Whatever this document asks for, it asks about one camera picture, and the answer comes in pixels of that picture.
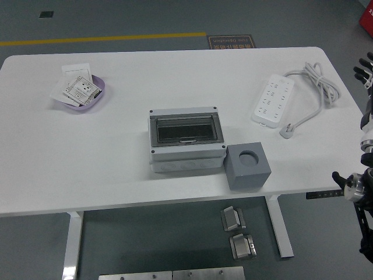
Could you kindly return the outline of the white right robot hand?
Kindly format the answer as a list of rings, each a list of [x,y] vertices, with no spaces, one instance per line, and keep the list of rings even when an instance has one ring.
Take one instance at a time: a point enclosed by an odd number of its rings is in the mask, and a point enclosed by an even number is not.
[[[372,52],[367,52],[367,59],[360,58],[359,63],[361,67],[355,66],[353,70],[354,77],[364,85],[368,94],[365,113],[360,122],[361,130],[367,134],[372,132]]]

